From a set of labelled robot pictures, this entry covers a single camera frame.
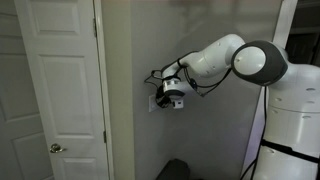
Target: door panel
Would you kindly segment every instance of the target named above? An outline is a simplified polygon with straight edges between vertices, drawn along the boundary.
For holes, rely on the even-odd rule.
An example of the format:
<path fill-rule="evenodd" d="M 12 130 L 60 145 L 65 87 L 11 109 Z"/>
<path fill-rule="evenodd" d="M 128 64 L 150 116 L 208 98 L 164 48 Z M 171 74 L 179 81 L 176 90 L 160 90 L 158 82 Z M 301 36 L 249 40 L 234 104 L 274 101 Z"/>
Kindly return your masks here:
<path fill-rule="evenodd" d="M 14 2 L 0 2 L 0 179 L 53 179 Z"/>
<path fill-rule="evenodd" d="M 93 1 L 15 3 L 55 178 L 108 179 Z"/>

